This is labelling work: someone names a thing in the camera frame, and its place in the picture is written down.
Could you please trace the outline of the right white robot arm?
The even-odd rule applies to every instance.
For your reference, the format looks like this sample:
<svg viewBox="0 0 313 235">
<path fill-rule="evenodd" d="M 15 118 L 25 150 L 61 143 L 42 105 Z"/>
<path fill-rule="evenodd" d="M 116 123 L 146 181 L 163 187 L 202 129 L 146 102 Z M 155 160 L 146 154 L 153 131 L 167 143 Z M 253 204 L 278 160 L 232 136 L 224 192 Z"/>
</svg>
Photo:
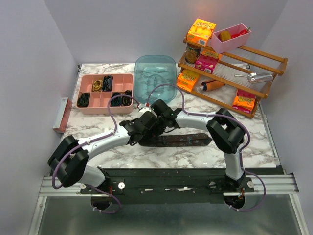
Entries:
<svg viewBox="0 0 313 235">
<path fill-rule="evenodd" d="M 160 99 L 151 105 L 151 109 L 164 127 L 208 131 L 215 145 L 224 153 L 225 187 L 235 192 L 243 186 L 245 173 L 241 148 L 245 130 L 228 110 L 221 108 L 216 113 L 188 113 L 180 108 L 172 110 Z"/>
</svg>

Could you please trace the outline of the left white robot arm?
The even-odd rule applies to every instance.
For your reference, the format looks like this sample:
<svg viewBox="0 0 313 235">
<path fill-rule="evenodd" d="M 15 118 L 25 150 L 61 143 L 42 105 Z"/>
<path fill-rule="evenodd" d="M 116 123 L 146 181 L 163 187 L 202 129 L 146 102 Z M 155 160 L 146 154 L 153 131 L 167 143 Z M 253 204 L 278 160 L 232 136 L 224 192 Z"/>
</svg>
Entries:
<svg viewBox="0 0 313 235">
<path fill-rule="evenodd" d="M 105 173 L 88 166 L 88 160 L 112 148 L 139 142 L 156 124 L 158 118 L 146 111 L 139 118 L 122 121 L 112 131 L 81 140 L 72 135 L 64 138 L 48 160 L 53 171 L 53 188 L 82 183 L 91 185 L 97 193 L 104 193 L 109 186 Z"/>
</svg>

